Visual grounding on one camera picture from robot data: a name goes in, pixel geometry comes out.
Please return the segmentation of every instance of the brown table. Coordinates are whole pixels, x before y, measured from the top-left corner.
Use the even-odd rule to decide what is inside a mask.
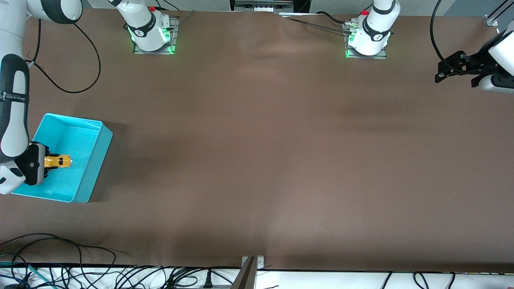
[[[265,255],[289,269],[514,269],[514,98],[471,77],[435,84],[428,17],[398,19],[385,61],[346,59],[337,33],[264,12],[194,12],[173,56],[132,55],[115,10],[79,24],[100,81],[69,95],[33,70],[29,129],[48,112],[107,124],[93,198],[2,196],[0,239],[51,232],[122,250],[118,264]],[[438,18],[435,30],[445,55],[495,34],[478,17]],[[32,54],[36,31],[30,20]],[[67,89],[89,85],[87,40],[47,22],[42,37],[46,71]],[[53,241],[26,256],[78,261]]]

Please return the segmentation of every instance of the metal post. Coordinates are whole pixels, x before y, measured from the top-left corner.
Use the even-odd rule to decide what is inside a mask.
[[[498,26],[498,18],[509,9],[512,5],[514,5],[514,0],[504,0],[501,5],[499,5],[493,12],[485,15],[484,22],[486,26]]]
[[[253,289],[258,264],[259,262],[256,256],[248,257],[230,289]]]

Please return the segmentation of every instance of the turquoise plastic container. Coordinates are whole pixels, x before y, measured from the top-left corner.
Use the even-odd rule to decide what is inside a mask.
[[[70,155],[73,164],[51,170],[42,184],[23,184],[13,194],[87,203],[112,137],[113,133],[101,121],[46,114],[33,140],[48,146],[52,153]]]

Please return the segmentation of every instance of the white floor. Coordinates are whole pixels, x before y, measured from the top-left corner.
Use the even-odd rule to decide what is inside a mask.
[[[106,268],[85,268],[85,272],[105,272]],[[133,284],[139,282],[141,278],[155,271],[155,268],[146,269],[138,275],[131,278]],[[122,272],[123,268],[113,268],[109,272]],[[146,289],[160,288],[164,280],[170,273],[170,269],[166,269],[166,276],[160,270],[150,277],[146,278],[141,284]],[[217,269],[216,272],[222,274],[230,280],[234,280],[238,270],[237,269]],[[48,280],[51,279],[48,268],[39,268],[38,272],[41,273]],[[52,272],[57,279],[60,276],[61,269],[53,268]],[[198,288],[205,283],[206,272],[199,272],[195,274],[198,282],[189,288]],[[73,274],[80,274],[80,268],[73,268]],[[15,275],[22,278],[25,274],[24,268],[15,268]],[[337,288],[337,289],[380,289],[384,283],[388,273],[368,273],[368,272],[284,272],[284,271],[259,271],[256,279],[255,289],[266,289],[274,286],[279,286],[279,289],[312,289],[312,288]],[[0,275],[11,276],[10,268],[0,268]],[[118,273],[113,273],[104,276],[95,286],[98,289],[114,289],[116,277]],[[418,289],[414,283],[412,273],[393,273],[387,283],[387,288],[404,288],[404,289]],[[446,289],[451,279],[451,274],[424,274],[427,279],[428,285],[431,289]],[[89,283],[85,281],[83,276],[77,277],[82,284],[77,281],[72,281],[70,284],[71,289],[86,289]],[[97,275],[88,275],[90,281],[98,279]],[[184,280],[185,283],[192,283],[194,279]],[[216,275],[212,275],[212,282],[214,285],[228,284],[225,280]],[[424,284],[422,279],[418,277],[418,282]],[[31,274],[29,283],[32,287],[37,284],[44,283],[44,281]],[[8,284],[17,284],[16,281],[1,278],[0,288]],[[512,275],[489,275],[489,274],[457,274],[452,289],[507,289],[514,287],[514,276]],[[129,283],[125,283],[122,288],[129,288]],[[48,289],[55,289],[51,286],[44,287]]]

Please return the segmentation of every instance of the brown tabletop surface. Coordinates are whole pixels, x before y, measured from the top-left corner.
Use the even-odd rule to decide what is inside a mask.
[[[57,113],[114,132],[91,202],[2,196],[0,239],[55,233],[123,251],[118,264],[512,271],[514,97],[435,84],[429,20],[400,17],[388,59],[358,60],[336,32],[272,13],[193,12],[175,55],[141,56],[116,10],[86,10],[101,78],[71,95],[32,69],[29,130]],[[446,56],[495,35],[479,17],[435,31]],[[32,19],[29,56],[36,33]],[[66,89],[97,73],[72,25],[43,22],[38,62]],[[78,262],[55,241],[25,256]]]

